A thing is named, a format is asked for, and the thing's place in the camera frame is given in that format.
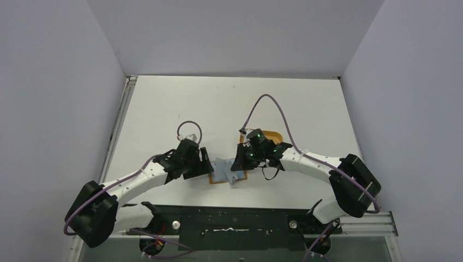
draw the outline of gray wall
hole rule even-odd
[[[126,74],[340,76],[384,0],[87,0]]]
[[[101,171],[124,74],[85,0],[0,2],[1,261],[65,261],[64,215]]]
[[[463,1],[386,0],[341,78],[405,261],[463,261]]]

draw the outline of screw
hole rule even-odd
[[[296,220],[291,220],[289,222],[289,227],[292,228],[292,229],[295,229],[298,227],[298,222]]]
[[[172,222],[172,228],[175,229],[175,230],[179,229],[180,228],[180,222],[173,221]]]

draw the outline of white table surface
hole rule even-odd
[[[299,148],[333,157],[359,155],[338,80],[140,76],[105,181],[138,170],[148,157],[176,148],[176,129],[185,120],[201,125],[201,146],[211,160],[234,158],[238,129],[263,93],[273,95],[283,108]],[[277,131],[289,141],[281,116],[268,98],[261,100],[247,127]],[[181,129],[184,136],[192,133],[199,136],[192,124]],[[267,176],[273,172],[266,170]],[[208,175],[181,177],[130,203],[308,209],[332,194],[330,185],[307,175],[286,171],[266,181],[261,169],[256,169],[248,172],[247,180],[232,186],[209,184]]]

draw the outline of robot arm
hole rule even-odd
[[[130,200],[182,175],[189,179],[211,172],[206,148],[183,139],[176,150],[150,158],[132,174],[101,185],[86,183],[65,217],[65,230],[71,227],[89,247],[96,247],[112,232],[145,228],[156,222],[159,211],[148,202],[127,205]]]
[[[341,216],[362,217],[372,201],[351,181],[325,164],[311,160],[304,155],[337,167],[356,180],[373,197],[381,190],[381,185],[370,173],[361,159],[353,154],[345,158],[327,157],[311,152],[299,153],[291,144],[275,144],[265,137],[260,129],[240,130],[247,141],[238,144],[238,151],[232,171],[252,170],[260,163],[287,171],[300,172],[320,179],[331,185],[334,196],[322,200],[311,211],[323,224]]]

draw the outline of purple cable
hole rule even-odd
[[[188,255],[188,254],[190,254],[190,253],[193,252],[193,249],[192,249],[192,248],[190,248],[190,247],[188,247],[188,246],[185,246],[184,244],[181,244],[181,243],[178,243],[178,242],[174,242],[174,241],[172,241],[172,240],[164,239],[164,238],[162,238],[162,237],[160,237],[160,236],[153,235],[153,234],[150,234],[150,233],[147,233],[147,232],[141,231],[141,230],[139,230],[139,229],[135,229],[135,228],[130,229],[130,231],[135,232],[135,233],[138,233],[138,234],[142,234],[142,235],[145,235],[145,236],[150,236],[150,237],[152,237],[152,238],[154,238],[154,239],[159,239],[159,240],[164,241],[164,242],[166,242],[166,243],[171,243],[171,244],[173,244],[173,245],[176,245],[176,246],[179,246],[179,247],[183,247],[183,248],[188,249],[188,251],[185,251],[185,252],[183,252],[183,253],[181,253],[181,254],[170,255],[170,256],[163,256],[163,257],[161,257],[161,256],[152,256],[152,257],[151,257],[152,259],[172,259],[172,258],[179,258],[179,257],[182,257],[182,256],[184,256],[184,255]],[[143,250],[142,250],[142,252],[144,252],[146,249],[148,249],[149,247],[151,247],[151,246],[153,246],[153,245],[155,245],[155,244],[156,244],[156,243],[153,243],[153,244],[150,244],[150,245],[144,247]]]
[[[65,222],[65,224],[64,224],[64,234],[65,234],[65,235],[68,235],[68,236],[75,236],[75,235],[77,235],[76,233],[69,232],[69,231],[68,231],[68,227],[69,227],[71,221],[74,219],[74,217],[75,217],[80,211],[82,211],[82,209],[84,209],[84,208],[85,208],[87,205],[89,205],[90,203],[93,203],[93,201],[94,201],[97,197],[99,197],[100,195],[104,194],[106,191],[110,190],[111,188],[117,186],[117,185],[120,184],[120,183],[124,183],[124,182],[126,182],[127,180],[129,180],[129,179],[131,179],[131,178],[134,178],[134,177],[138,176],[138,175],[141,173],[141,171],[142,171],[143,169],[145,169],[146,166],[148,166],[148,164],[149,164],[155,157],[157,157],[157,156],[160,156],[160,155],[157,154],[157,155],[155,155],[155,156],[150,157],[150,158],[145,162],[145,164],[144,164],[137,172],[135,172],[134,174],[132,174],[132,175],[130,175],[130,176],[124,178],[124,179],[121,179],[121,180],[115,182],[114,184],[111,184],[111,185],[105,187],[103,190],[101,190],[100,192],[98,192],[97,194],[95,194],[94,196],[92,196],[91,198],[89,198],[89,199],[88,199],[85,203],[83,203],[81,206],[79,206],[79,208],[77,208],[77,209],[74,211],[74,213],[72,213],[72,215],[69,216],[68,220],[66,220],[66,222]]]
[[[194,122],[194,121],[191,121],[191,120],[187,120],[187,121],[184,121],[182,122],[179,127],[177,127],[177,136],[180,135],[180,128],[182,127],[182,125],[184,124],[187,124],[187,123],[191,123],[191,124],[194,124],[198,127],[199,129],[199,140],[198,140],[198,145],[201,144],[201,140],[203,139],[203,131],[201,130],[201,127],[198,125],[198,123]]]
[[[247,117],[247,120],[246,122],[243,124],[243,128],[246,128],[249,120],[251,119],[251,116],[252,116],[252,113],[254,112],[254,109],[256,108],[257,104],[259,103],[259,101],[263,98],[263,97],[268,97],[270,99],[272,99],[272,101],[275,103],[276,107],[278,108],[278,110],[280,111],[280,114],[283,118],[283,122],[284,122],[284,125],[286,127],[286,131],[288,132],[288,136],[289,136],[289,139],[291,140],[291,143],[293,144],[294,146],[294,149],[297,151],[297,153],[299,154],[302,154],[305,158],[308,158],[312,161],[315,161],[319,164],[322,164],[322,165],[325,165],[333,170],[335,170],[336,172],[338,172],[339,174],[341,174],[341,176],[343,176],[345,179],[347,179],[348,181],[350,181],[351,183],[353,183],[356,187],[358,187],[364,194],[365,196],[367,196],[371,202],[373,203],[373,206],[375,207],[375,210],[374,211],[366,211],[365,213],[369,213],[369,214],[377,214],[380,212],[380,208],[379,208],[379,204],[378,202],[376,201],[376,199],[370,194],[370,192],[368,192],[364,187],[362,187],[357,181],[353,180],[350,176],[348,176],[344,171],[342,171],[341,169],[327,163],[327,162],[324,162],[320,159],[317,159],[315,157],[311,157],[309,155],[306,155],[304,154],[297,146],[296,146],[296,143],[294,142],[294,139],[293,139],[293,136],[291,135],[291,131],[289,130],[289,126],[288,126],[288,121],[286,120],[286,117],[284,116],[284,113],[283,113],[283,110],[281,109],[280,105],[278,104],[278,102],[275,100],[275,98],[273,98],[271,95],[269,94],[263,94],[262,96],[259,97],[259,99],[257,99],[256,103],[254,104],[254,106],[252,107],[251,109],[251,112],[249,113],[249,116]]]
[[[330,223],[328,223],[328,226],[323,230],[323,232],[314,240],[314,242],[310,245],[310,247],[307,249],[307,251],[305,252],[305,255],[304,255],[304,258],[302,259],[302,262],[305,262],[305,260],[307,260],[308,258],[308,255],[310,254],[310,251],[312,251],[313,247],[315,246],[315,244],[320,241],[320,239],[322,238],[322,236],[324,236],[328,230],[331,228],[331,226],[333,225],[333,221],[330,221]],[[330,261],[328,258],[326,258],[325,256],[323,256],[323,258],[327,261]]]

